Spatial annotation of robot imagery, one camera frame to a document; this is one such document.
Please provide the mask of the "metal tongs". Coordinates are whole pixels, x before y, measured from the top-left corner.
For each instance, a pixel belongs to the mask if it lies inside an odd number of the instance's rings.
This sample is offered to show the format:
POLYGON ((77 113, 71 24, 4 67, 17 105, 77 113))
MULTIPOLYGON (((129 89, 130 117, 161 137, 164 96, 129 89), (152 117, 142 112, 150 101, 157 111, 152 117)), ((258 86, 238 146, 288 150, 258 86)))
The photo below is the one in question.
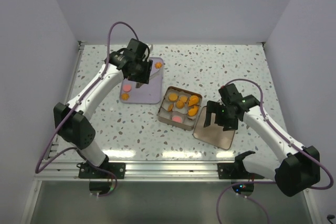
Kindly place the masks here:
MULTIPOLYGON (((161 73, 161 69, 159 69, 159 70, 156 71, 155 73, 151 74, 150 77, 149 77, 149 81, 148 81, 146 84, 149 84, 149 82, 150 82, 152 79, 154 79, 156 76, 160 75, 160 73, 161 73)), ((143 83, 139 83, 139 82, 137 82, 135 88, 138 89, 138 88, 140 88, 140 87, 142 87, 142 86, 143 86, 143 83)))

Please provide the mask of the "orange animal shaped cookie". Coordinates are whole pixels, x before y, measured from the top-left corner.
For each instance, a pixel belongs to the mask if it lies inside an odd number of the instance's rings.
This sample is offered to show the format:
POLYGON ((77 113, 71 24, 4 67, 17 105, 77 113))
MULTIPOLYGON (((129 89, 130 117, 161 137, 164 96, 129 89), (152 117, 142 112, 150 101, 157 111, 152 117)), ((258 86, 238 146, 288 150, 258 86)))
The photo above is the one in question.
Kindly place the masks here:
POLYGON ((199 106, 198 105, 193 105, 193 106, 191 106, 189 109, 188 109, 189 111, 198 111, 199 110, 199 106))

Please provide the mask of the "brown flower cookie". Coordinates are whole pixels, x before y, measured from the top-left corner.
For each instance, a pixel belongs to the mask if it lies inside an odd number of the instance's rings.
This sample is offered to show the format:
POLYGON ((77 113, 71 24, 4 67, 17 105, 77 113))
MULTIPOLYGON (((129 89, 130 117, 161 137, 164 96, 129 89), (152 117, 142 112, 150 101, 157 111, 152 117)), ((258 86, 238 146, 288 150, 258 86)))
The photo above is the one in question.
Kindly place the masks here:
POLYGON ((160 63, 160 62, 157 62, 156 64, 155 64, 155 68, 156 69, 160 69, 162 67, 162 64, 160 63))

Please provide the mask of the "orange round cookie large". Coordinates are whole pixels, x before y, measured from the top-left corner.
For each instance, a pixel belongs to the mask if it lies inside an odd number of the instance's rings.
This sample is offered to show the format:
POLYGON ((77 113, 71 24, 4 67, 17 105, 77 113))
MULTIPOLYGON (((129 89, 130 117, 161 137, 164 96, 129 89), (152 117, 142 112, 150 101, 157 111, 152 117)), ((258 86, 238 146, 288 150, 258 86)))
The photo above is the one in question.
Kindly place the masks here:
POLYGON ((196 95, 190 96, 188 99, 188 106, 197 105, 199 103, 199 100, 199 97, 196 95))

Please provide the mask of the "orange ridged cookie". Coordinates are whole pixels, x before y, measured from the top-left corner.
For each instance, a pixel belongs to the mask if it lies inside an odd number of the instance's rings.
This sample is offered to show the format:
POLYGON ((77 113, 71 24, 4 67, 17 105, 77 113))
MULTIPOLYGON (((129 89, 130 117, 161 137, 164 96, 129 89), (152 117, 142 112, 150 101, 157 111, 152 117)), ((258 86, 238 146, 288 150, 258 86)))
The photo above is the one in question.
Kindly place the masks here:
POLYGON ((188 116, 190 116, 190 117, 193 117, 193 116, 195 116, 196 114, 198 113, 198 111, 189 111, 188 110, 188 116))

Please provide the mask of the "gold cookie tin lid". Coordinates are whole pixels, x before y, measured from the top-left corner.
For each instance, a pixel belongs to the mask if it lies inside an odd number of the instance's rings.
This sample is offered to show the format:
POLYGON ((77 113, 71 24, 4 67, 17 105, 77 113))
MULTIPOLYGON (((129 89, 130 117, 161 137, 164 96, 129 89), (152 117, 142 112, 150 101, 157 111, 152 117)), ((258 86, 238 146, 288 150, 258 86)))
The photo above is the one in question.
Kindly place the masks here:
POLYGON ((234 139, 235 130, 223 131, 221 126, 214 123, 215 114, 212 114, 210 126, 204 127, 205 118, 206 106, 202 107, 198 120, 194 126, 194 138, 217 148, 229 150, 234 139))

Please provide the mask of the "orange flower cookie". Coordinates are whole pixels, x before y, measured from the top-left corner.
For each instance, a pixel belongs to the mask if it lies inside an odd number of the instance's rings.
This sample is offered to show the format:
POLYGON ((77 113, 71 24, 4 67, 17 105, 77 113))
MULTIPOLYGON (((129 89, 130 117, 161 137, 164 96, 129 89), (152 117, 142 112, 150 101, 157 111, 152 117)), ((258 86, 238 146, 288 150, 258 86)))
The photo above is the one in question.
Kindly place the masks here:
POLYGON ((171 112, 171 111, 173 110, 173 107, 174 107, 174 104, 173 104, 173 103, 170 104, 170 105, 168 106, 167 111, 168 111, 168 112, 171 112))
POLYGON ((188 97, 186 96, 180 96, 180 101, 182 101, 183 103, 186 103, 188 100, 188 97))

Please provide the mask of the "gold cookie tin base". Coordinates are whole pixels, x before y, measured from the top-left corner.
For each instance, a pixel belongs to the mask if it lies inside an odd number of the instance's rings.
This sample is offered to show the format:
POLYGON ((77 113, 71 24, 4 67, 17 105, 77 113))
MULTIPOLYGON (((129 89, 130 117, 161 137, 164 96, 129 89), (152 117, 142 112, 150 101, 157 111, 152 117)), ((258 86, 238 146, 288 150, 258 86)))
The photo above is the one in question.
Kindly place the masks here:
POLYGON ((196 121, 197 121, 197 117, 199 116, 199 113, 201 111, 202 100, 203 100, 203 97, 202 97, 201 94, 198 94, 198 93, 195 93, 195 92, 192 92, 192 91, 188 91, 188 90, 184 90, 184 89, 181 89, 181 88, 178 88, 178 87, 170 86, 170 87, 167 88, 166 93, 163 97, 163 101, 162 101, 162 103, 160 105, 160 108, 158 110, 158 113, 157 113, 158 120, 162 123, 167 124, 167 125, 178 127, 180 129, 183 129, 183 130, 186 130, 186 131, 191 131, 191 130, 194 129, 194 126, 195 126, 196 121), (168 95, 170 93, 176 93, 178 95, 178 100, 176 100, 175 102, 169 101, 168 95), (192 95, 196 95, 196 96, 199 97, 199 103, 197 104, 199 106, 199 110, 198 110, 198 113, 195 116, 190 117, 190 116, 188 116, 188 109, 190 108, 190 106, 188 106, 188 100, 187 100, 187 102, 185 103, 185 106, 182 109, 178 109, 176 107, 176 102, 180 100, 180 96, 186 96, 189 99, 189 97, 192 96, 192 95), (168 112, 167 111, 168 106, 172 103, 174 104, 173 110, 171 112, 168 112), (172 121, 171 118, 174 115, 181 116, 183 118, 183 123, 177 123, 177 122, 172 121))

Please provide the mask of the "brown round cookie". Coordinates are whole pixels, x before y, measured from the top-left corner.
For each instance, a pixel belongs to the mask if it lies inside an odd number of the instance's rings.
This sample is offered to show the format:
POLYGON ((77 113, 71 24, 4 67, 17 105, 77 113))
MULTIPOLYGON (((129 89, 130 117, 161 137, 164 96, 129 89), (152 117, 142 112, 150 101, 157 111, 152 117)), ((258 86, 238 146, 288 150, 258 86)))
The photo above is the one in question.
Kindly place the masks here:
POLYGON ((176 102, 176 107, 178 109, 182 109, 184 106, 185 106, 185 103, 183 101, 179 100, 176 102))

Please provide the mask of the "orange round biscuit cookie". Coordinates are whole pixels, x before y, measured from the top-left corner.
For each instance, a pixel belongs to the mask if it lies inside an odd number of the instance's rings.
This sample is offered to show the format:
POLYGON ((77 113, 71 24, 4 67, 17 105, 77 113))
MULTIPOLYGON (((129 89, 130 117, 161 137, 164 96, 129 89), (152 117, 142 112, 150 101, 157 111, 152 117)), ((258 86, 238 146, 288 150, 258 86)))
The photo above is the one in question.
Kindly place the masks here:
POLYGON ((176 100, 178 100, 179 96, 176 93, 170 93, 168 95, 168 99, 171 102, 175 102, 176 100))

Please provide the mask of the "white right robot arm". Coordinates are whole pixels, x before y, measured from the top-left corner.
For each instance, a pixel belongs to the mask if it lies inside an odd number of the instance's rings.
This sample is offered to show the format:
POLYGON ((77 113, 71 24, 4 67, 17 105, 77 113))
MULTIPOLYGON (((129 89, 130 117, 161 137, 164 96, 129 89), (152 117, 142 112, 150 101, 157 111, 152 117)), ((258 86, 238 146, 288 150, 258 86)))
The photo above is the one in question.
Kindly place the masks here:
POLYGON ((261 107, 253 95, 243 96, 231 83, 219 89, 221 100, 208 101, 204 127, 215 123, 223 131, 236 130, 239 122, 252 128, 275 154, 278 164, 256 158, 256 152, 246 151, 235 157, 231 179, 260 175, 276 183, 286 196, 309 188, 320 181, 320 154, 313 147, 305 147, 284 131, 261 107))

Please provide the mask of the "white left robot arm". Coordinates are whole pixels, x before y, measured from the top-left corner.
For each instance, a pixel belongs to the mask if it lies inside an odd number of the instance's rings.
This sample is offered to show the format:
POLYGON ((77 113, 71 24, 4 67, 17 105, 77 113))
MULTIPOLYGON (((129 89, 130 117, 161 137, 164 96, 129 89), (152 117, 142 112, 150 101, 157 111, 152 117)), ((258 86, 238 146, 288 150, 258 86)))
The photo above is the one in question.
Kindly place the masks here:
POLYGON ((66 104, 57 103, 54 107, 56 133, 92 164, 90 171, 97 178, 107 176, 109 165, 94 140, 96 131, 90 120, 104 98, 124 79, 149 83, 152 49, 152 45, 131 39, 125 48, 108 52, 105 63, 82 91, 66 104))

